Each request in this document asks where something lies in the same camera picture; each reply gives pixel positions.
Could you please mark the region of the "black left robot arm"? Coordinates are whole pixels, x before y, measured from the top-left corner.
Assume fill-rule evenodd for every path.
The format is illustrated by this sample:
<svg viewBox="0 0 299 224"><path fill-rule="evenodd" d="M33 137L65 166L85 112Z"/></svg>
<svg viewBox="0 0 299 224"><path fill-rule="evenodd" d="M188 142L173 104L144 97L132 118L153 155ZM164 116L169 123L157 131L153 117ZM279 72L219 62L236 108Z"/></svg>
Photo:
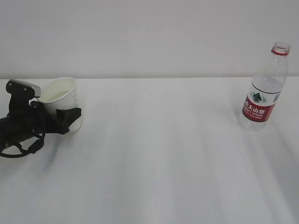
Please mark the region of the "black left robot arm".
<svg viewBox="0 0 299 224"><path fill-rule="evenodd" d="M82 110L78 105L76 82L72 78L53 80L43 89L35 84L10 79L9 111L0 120L0 155L20 158L44 146L49 133L78 130Z"/></svg>

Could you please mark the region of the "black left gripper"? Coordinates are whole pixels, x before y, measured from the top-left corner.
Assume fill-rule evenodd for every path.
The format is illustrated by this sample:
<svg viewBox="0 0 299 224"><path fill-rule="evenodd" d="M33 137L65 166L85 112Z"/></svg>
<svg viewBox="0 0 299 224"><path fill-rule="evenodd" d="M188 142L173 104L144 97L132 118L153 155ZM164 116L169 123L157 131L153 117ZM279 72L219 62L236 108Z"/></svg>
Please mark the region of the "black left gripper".
<svg viewBox="0 0 299 224"><path fill-rule="evenodd" d="M41 115L45 124L46 133L66 134L70 132L70 125L81 117L81 108L72 108L68 110L56 110L56 115L49 113L45 106L38 102L32 101L30 108Z"/></svg>

